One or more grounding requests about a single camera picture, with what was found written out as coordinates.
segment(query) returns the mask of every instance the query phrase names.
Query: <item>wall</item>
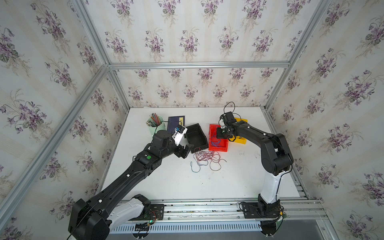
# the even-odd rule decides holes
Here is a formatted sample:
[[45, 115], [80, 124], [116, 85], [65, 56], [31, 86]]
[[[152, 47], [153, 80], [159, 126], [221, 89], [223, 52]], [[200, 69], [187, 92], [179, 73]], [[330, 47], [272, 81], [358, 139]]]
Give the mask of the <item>wall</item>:
[[263, 106], [283, 68], [120, 70], [135, 107]]
[[336, 0], [270, 111], [340, 239], [383, 239], [384, 1]]
[[[70, 1], [0, 6], [2, 201], [101, 65]], [[64, 238], [73, 201], [95, 193], [124, 120], [109, 81], [80, 116], [2, 239]]]
[[[288, 60], [318, 0], [86, 1], [111, 62]], [[264, 105], [283, 69], [120, 70], [133, 107]]]

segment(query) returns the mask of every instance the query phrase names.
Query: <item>pencil cup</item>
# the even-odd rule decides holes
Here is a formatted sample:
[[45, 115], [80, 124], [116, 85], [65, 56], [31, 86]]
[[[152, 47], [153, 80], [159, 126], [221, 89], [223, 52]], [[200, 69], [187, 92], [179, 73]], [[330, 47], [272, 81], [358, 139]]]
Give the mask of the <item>pencil cup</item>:
[[148, 129], [149, 129], [149, 132], [151, 133], [152, 137], [153, 135], [155, 135], [156, 132], [158, 132], [159, 130], [165, 130], [166, 129], [166, 126], [163, 122], [163, 118], [161, 116], [158, 116], [160, 121], [161, 121], [161, 124], [156, 127], [150, 127], [148, 126]]

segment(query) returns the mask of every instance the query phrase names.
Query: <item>cable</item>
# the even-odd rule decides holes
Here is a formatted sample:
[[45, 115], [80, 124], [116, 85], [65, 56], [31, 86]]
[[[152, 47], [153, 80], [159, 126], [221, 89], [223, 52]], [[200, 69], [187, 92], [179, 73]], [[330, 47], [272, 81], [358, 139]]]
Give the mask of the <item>cable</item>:
[[226, 108], [226, 106], [228, 105], [228, 104], [230, 104], [230, 103], [233, 103], [233, 111], [232, 111], [232, 113], [235, 111], [235, 108], [236, 108], [236, 105], [235, 105], [235, 103], [234, 102], [228, 102], [225, 106], [224, 106], [224, 113], [225, 113], [225, 108]]
[[241, 118], [241, 116], [239, 114], [237, 114], [237, 113], [232, 113], [232, 114], [238, 115], [240, 117], [240, 120], [243, 121], [243, 119]]

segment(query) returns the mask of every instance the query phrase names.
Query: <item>dark blue book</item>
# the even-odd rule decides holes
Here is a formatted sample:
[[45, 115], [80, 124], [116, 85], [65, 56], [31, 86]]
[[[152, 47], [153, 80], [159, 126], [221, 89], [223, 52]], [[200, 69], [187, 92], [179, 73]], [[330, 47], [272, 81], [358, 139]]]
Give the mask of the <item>dark blue book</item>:
[[174, 133], [175, 128], [180, 124], [184, 126], [185, 116], [174, 116], [168, 117], [168, 128], [167, 131], [169, 133]]

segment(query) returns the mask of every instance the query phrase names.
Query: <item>white table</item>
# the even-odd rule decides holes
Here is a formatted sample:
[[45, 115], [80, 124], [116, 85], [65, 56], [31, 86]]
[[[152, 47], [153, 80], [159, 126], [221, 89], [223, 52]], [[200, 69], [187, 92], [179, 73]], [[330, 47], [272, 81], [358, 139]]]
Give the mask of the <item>white table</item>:
[[[111, 184], [132, 163], [132, 156], [144, 149], [152, 137], [146, 125], [149, 114], [157, 113], [167, 120], [169, 116], [185, 116], [185, 125], [199, 123], [209, 138], [209, 124], [217, 124], [223, 108], [131, 108], [122, 129], [103, 188]], [[236, 108], [235, 113], [247, 119], [248, 123], [262, 131], [270, 132], [260, 108]], [[138, 183], [123, 200], [130, 200], [136, 194], [148, 199], [239, 199], [257, 198], [262, 190], [265, 170], [261, 164], [260, 148], [247, 141], [246, 144], [230, 142], [228, 152], [220, 152], [227, 162], [221, 161], [222, 168], [212, 171], [209, 166], [199, 167], [189, 153], [186, 159], [175, 155], [162, 160], [162, 164], [146, 179]], [[289, 174], [280, 184], [280, 197], [299, 197]]]

